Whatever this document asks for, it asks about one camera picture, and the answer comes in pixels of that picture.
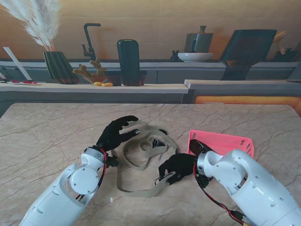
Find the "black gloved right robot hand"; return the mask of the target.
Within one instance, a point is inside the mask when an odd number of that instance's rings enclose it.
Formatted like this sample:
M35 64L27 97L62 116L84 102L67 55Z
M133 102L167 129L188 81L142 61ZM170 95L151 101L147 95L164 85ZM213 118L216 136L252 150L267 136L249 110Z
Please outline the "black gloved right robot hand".
M158 168L159 178L162 179L165 176L165 171L168 173L175 172L167 182L172 185L182 180L185 176L189 176L193 173L193 166L197 162L195 155L186 153L177 153L172 155L169 159L164 161Z

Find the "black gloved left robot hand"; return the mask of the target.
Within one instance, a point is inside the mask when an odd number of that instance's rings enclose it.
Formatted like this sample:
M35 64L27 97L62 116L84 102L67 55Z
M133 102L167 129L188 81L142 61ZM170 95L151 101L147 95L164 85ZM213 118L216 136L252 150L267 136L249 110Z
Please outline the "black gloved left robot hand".
M134 129L130 132L120 134L123 127L128 126L130 122L138 121L139 119L133 115L124 116L112 121L99 137L96 146L110 151L117 148L121 143L137 136L140 133L139 129Z

